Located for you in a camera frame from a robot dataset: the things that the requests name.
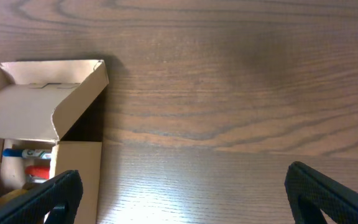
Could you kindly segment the red utility knife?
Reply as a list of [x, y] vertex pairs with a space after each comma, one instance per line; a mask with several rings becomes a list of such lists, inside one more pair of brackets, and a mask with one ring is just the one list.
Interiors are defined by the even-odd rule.
[[41, 179], [49, 179], [49, 166], [27, 166], [24, 170], [25, 174]]

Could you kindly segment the blue marker pen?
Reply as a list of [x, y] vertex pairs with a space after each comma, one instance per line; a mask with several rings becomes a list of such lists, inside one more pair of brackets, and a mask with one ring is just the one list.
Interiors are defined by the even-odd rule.
[[52, 151], [48, 149], [5, 149], [3, 150], [2, 155], [4, 157], [49, 160], [52, 158]]

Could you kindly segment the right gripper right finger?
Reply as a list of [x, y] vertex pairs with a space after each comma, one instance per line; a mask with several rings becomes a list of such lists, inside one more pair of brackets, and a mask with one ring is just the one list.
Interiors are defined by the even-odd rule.
[[285, 189], [296, 224], [358, 223], [358, 193], [295, 161], [287, 170]]

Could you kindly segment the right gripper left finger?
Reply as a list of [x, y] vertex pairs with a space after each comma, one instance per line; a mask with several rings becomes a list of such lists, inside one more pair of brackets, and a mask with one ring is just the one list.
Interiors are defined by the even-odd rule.
[[67, 170], [0, 205], [0, 224], [73, 224], [82, 196], [79, 172]]

